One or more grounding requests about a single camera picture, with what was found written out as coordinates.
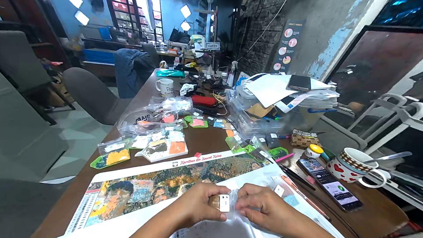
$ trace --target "checkered mug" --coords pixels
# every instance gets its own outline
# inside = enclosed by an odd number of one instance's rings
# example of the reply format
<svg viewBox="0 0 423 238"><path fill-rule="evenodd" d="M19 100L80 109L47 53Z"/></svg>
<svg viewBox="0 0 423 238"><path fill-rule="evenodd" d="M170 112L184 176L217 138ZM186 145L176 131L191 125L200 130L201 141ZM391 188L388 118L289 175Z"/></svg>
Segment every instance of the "checkered mug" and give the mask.
<svg viewBox="0 0 423 238"><path fill-rule="evenodd" d="M327 163L326 169L338 179L354 183L360 182L368 188L380 188L386 184L386 177L376 168L379 167L377 162L365 164L364 162L373 160L372 157L353 148L344 148L340 155ZM382 177L383 182L377 185L371 185L363 181L363 177L369 172L373 172Z"/></svg>

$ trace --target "coffee mug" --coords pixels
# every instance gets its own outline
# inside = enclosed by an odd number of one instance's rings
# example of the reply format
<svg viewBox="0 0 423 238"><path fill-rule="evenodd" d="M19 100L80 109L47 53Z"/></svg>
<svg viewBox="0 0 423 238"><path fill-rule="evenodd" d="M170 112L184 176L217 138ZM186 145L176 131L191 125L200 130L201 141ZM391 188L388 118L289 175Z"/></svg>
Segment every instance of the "coffee mug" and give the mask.
<svg viewBox="0 0 423 238"><path fill-rule="evenodd" d="M173 80L168 78L157 80L156 89L160 91L162 96L173 97Z"/></svg>
<svg viewBox="0 0 423 238"><path fill-rule="evenodd" d="M336 156L335 159L327 163L326 169L332 173L338 179L347 182L354 183L360 182L368 188L380 188L386 184L386 177L376 168L379 167L377 162L365 164L364 162L373 160L372 157L353 148L345 148L341 154ZM363 181L363 177L369 172L379 174L383 179L382 184L370 185Z"/></svg>

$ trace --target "window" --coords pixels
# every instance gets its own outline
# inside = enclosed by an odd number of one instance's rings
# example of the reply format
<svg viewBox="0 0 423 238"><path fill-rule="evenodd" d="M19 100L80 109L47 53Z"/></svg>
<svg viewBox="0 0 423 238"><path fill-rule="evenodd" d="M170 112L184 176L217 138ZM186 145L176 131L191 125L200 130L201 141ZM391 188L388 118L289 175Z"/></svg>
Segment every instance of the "window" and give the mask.
<svg viewBox="0 0 423 238"><path fill-rule="evenodd" d="M153 0L153 15L156 25L155 30L148 28L148 21L144 16L143 9L139 7L140 0L107 0L113 24L117 28L123 28L128 32L139 31L140 36L147 37L148 42L163 41L163 24L160 0Z"/></svg>

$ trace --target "window frame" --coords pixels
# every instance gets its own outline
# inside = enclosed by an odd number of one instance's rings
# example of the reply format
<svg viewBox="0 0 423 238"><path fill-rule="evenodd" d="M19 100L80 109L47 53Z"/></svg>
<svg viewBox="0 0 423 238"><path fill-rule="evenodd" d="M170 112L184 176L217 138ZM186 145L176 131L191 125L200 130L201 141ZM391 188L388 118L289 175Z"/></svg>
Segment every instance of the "window frame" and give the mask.
<svg viewBox="0 0 423 238"><path fill-rule="evenodd" d="M165 39L164 39L164 32L163 32L162 3L160 2L160 19L157 19L157 18L154 17L154 22L152 22L152 24L154 24L156 26L156 28L161 28L162 34L159 34L159 33L157 33L156 29L153 29L153 32L148 32L148 31L143 30L142 27L148 27L148 24L144 24L140 20L141 17L145 18L145 15L140 14L139 11L140 11L140 9L142 10L142 8L138 7L137 0L132 0L132 4L129 3L129 0L124 0L124 1L125 1L125 3L119 2L118 0L107 0L107 4L109 6L109 12L110 12L110 15L112 17L112 22L113 22L114 27L116 27L118 29L122 28L122 29L125 29L125 30L130 30L132 32L138 31L140 33L140 36L147 38L147 42L150 42L150 41L156 41L156 42L157 41L163 41L164 42ZM123 11L123 10L115 9L113 3L119 3L119 4L126 6L128 11L126 12L126 11ZM116 16L116 12L122 12L122 13L128 14L129 20L118 18ZM161 22L161 25L162 25L161 27L156 25L156 20ZM131 24L131 28L119 26L118 21L129 22ZM148 38L147 34L153 34L154 39Z"/></svg>

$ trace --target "yellow lid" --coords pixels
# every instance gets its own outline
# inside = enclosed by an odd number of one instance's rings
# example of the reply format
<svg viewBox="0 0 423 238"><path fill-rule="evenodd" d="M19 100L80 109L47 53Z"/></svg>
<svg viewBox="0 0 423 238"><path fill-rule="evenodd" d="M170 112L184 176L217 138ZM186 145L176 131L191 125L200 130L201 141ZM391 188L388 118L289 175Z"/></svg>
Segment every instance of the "yellow lid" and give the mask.
<svg viewBox="0 0 423 238"><path fill-rule="evenodd" d="M310 147L310 150L313 151L314 153L318 153L318 154L323 153L323 149L320 148L320 146L318 146L318 145L310 144L309 147Z"/></svg>

